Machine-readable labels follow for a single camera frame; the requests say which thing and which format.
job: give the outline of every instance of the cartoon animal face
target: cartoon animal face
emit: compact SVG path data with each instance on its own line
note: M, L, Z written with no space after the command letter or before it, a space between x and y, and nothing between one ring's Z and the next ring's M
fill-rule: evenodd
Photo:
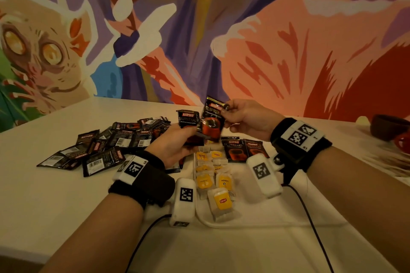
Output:
M64 10L49 0L0 0L1 47L39 91L70 91L81 83L90 16Z

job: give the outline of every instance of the brown bowl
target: brown bowl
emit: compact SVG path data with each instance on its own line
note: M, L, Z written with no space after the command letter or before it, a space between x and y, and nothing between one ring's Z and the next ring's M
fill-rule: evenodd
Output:
M403 134L410 128L410 121L396 116L374 115L372 124L370 124L370 133L372 136L391 141L397 135Z

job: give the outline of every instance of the animal eye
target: animal eye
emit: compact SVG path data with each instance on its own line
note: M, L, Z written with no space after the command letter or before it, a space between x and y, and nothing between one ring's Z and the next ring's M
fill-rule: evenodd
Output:
M26 53L26 46L21 38L13 31L6 30L3 34L4 41L10 50L18 55Z
M53 43L46 43L42 46L41 49L44 59L50 65L58 65L63 59L60 48Z

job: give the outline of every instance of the colorful mural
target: colorful mural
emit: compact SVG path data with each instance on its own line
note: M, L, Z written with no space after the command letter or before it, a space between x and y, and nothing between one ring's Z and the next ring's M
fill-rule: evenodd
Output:
M410 0L0 0L0 131L90 96L410 116Z

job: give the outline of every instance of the kopiko logo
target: kopiko logo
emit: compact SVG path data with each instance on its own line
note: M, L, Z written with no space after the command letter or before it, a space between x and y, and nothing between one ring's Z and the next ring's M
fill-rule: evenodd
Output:
M221 111L221 110L223 109L221 106L219 106L219 105L217 105L217 104L214 104L214 103L210 103L209 106L210 106L210 107L213 107L213 108L215 108L215 109L217 109L217 110L219 110L219 111Z

